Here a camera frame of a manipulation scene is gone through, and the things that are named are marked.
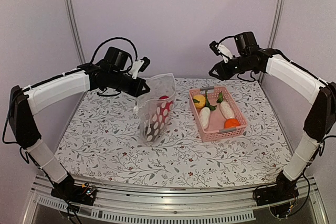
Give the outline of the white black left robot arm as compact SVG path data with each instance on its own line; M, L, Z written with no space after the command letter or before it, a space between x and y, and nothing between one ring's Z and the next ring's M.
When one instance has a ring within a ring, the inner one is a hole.
M15 86L11 89L5 125L12 129L15 143L58 185L58 192L67 200L77 197L78 188L68 181L69 173L42 141L34 115L70 96L96 89L101 91L100 95L106 89L133 97L148 93L150 88L144 79L138 77L138 73L149 66L149 58L137 59L129 69L125 69L129 58L129 53L110 47L97 63L85 63L32 86Z

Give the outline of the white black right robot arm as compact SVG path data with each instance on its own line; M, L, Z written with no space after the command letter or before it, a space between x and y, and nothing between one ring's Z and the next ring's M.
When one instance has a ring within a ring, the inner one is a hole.
M327 134L335 124L335 82L326 82L287 58L279 49L260 48L253 32L233 35L238 56L223 45L224 39L212 41L209 48L222 60L209 75L219 80L252 71L277 78L302 95L311 105L304 121L303 135L294 155L277 177L278 185L271 190L276 201L291 194L292 186L324 147Z

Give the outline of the clear zip top bag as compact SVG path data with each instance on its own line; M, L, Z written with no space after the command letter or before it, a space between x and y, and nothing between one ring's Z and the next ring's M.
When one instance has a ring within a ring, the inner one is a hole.
M146 79L145 84L150 91L137 98L133 111L140 120L139 139L150 146L159 140L171 119L176 83L172 73L164 73Z

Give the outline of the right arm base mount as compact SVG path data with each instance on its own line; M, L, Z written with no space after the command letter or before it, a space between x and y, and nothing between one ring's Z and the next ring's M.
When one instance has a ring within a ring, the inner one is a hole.
M257 206L278 203L284 200L295 199L299 196L296 183L279 182L275 185L258 186L253 191L253 199Z

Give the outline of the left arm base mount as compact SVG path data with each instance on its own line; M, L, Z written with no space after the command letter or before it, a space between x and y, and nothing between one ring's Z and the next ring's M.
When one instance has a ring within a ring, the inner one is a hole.
M97 188L88 183L76 185L73 180L64 180L59 184L55 183L51 195L65 202L93 206L97 195Z

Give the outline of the red toy tomato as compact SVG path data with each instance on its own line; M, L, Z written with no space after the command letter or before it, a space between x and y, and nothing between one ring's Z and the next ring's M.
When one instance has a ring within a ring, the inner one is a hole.
M163 95L163 96L159 97L159 100L164 100L164 99L168 99L168 98L169 98L168 96Z

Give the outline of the dark red toy fruit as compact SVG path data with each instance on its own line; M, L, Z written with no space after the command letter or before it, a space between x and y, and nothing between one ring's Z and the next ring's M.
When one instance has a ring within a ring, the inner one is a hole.
M143 141L147 144L147 143L152 143L156 140L157 136L158 136L158 129L153 129L151 127L146 126L144 128L143 131Z

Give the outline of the red toy strawberry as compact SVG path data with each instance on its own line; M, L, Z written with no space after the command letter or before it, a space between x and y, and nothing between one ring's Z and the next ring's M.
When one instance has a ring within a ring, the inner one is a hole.
M170 119L170 112L172 110L173 103L173 101L170 101L158 104L156 113L152 118L152 121L154 122L154 129L158 129L158 131L160 131L164 128Z

